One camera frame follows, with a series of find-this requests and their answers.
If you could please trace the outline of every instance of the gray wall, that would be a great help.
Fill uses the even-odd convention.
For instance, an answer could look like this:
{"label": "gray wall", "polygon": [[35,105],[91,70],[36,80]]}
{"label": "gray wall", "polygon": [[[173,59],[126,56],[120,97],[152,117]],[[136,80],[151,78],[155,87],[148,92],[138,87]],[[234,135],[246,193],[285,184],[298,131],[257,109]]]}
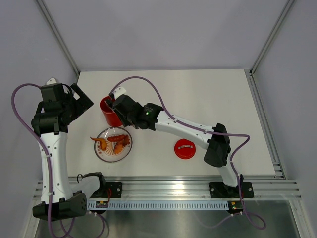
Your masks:
{"label": "gray wall", "polygon": [[286,0],[45,0],[82,71],[251,68]]}
{"label": "gray wall", "polygon": [[[75,74],[32,0],[0,3],[0,181],[1,237],[18,237],[30,214],[30,202],[38,179],[41,157],[35,139],[15,118],[11,93],[22,83],[45,84],[50,77],[65,83]],[[18,110],[30,124],[40,91],[21,89]]]}
{"label": "gray wall", "polygon": [[298,0],[256,72],[283,164],[317,234],[317,1]]}

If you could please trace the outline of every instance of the plate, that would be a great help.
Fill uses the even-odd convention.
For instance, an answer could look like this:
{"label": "plate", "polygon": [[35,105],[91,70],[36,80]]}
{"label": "plate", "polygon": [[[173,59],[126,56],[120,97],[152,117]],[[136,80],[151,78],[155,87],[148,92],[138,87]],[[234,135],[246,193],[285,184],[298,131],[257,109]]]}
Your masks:
{"label": "plate", "polygon": [[99,159],[105,162],[117,162],[125,158],[132,148],[130,133],[120,127],[110,127],[102,131],[98,138],[106,140],[106,149],[100,148],[100,142],[95,141],[94,149]]}

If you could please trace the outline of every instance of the perforated metal strip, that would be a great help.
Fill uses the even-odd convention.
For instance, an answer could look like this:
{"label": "perforated metal strip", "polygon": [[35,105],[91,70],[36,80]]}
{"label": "perforated metal strip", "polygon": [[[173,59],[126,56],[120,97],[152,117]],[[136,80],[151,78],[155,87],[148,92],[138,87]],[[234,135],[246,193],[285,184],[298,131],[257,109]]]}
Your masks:
{"label": "perforated metal strip", "polygon": [[226,201],[111,201],[108,208],[88,201],[88,210],[228,210]]}

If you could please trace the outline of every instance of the red lid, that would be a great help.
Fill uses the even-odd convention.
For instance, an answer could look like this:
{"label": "red lid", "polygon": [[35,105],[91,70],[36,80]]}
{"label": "red lid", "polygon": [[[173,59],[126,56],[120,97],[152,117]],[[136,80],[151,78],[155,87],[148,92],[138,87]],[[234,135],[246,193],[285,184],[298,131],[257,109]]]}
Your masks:
{"label": "red lid", "polygon": [[180,139],[176,142],[174,147],[175,154],[184,160],[192,158],[196,153],[196,146],[193,142],[186,140],[186,139]]}

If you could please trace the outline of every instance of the red mug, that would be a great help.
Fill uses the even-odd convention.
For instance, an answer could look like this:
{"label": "red mug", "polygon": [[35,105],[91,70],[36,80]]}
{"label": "red mug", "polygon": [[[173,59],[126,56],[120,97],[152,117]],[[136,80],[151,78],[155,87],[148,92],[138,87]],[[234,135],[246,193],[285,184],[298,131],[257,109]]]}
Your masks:
{"label": "red mug", "polygon": [[117,114],[106,103],[107,99],[111,99],[111,97],[107,96],[105,98],[102,98],[102,100],[100,101],[100,109],[103,112],[104,117],[106,118],[106,120],[110,126],[116,126],[116,127],[121,126],[122,122],[120,121]]}

